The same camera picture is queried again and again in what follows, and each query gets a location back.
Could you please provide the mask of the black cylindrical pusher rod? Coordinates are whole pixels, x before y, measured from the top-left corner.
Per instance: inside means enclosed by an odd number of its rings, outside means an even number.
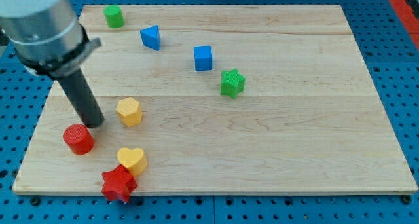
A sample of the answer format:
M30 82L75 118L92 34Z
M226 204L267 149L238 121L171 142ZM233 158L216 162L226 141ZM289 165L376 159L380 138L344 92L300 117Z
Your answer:
M97 128L104 122L101 109L80 69L57 79L62 90L87 128Z

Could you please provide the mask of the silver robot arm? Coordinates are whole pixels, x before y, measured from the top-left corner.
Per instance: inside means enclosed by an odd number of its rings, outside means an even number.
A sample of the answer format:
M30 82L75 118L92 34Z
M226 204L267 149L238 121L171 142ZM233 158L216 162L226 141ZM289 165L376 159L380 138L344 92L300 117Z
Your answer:
M1 0L1 32L30 72L59 82L85 126L102 124L103 113L80 69L101 41L88 38L70 0Z

